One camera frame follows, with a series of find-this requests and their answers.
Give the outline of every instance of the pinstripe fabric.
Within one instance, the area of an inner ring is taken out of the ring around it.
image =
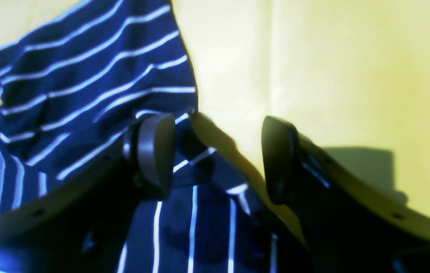
[[[195,86],[166,0],[86,0],[1,47],[0,213],[81,171],[132,111],[172,112],[172,195],[140,204],[118,272],[281,272],[275,237],[253,215],[259,197],[193,132]]]

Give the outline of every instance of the yellowish background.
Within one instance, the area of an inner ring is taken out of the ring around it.
[[[0,0],[0,46],[78,0]],[[321,146],[394,155],[430,216],[430,0],[173,0],[200,110],[263,173],[266,115]]]

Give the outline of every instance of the blue shirt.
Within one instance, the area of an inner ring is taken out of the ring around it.
[[[81,171],[132,111],[170,112],[174,189],[141,202],[118,272],[294,270],[291,247],[255,216],[267,208],[244,174],[193,132],[194,73],[166,0],[85,0],[1,47],[0,98],[0,214]]]

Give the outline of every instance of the navy striped fabric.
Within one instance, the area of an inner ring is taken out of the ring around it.
[[[1,47],[0,98],[0,213],[81,171],[133,113],[170,112],[175,188],[140,204],[118,272],[289,271],[244,175],[193,132],[195,79],[166,0],[86,0]]]

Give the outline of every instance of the striped shirt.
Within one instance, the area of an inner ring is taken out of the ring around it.
[[[167,0],[85,0],[0,47],[0,98],[0,214],[80,172],[132,111],[169,112],[174,188],[165,202],[141,202],[118,272],[294,272],[289,237],[264,224],[274,215],[194,134],[194,73]]]

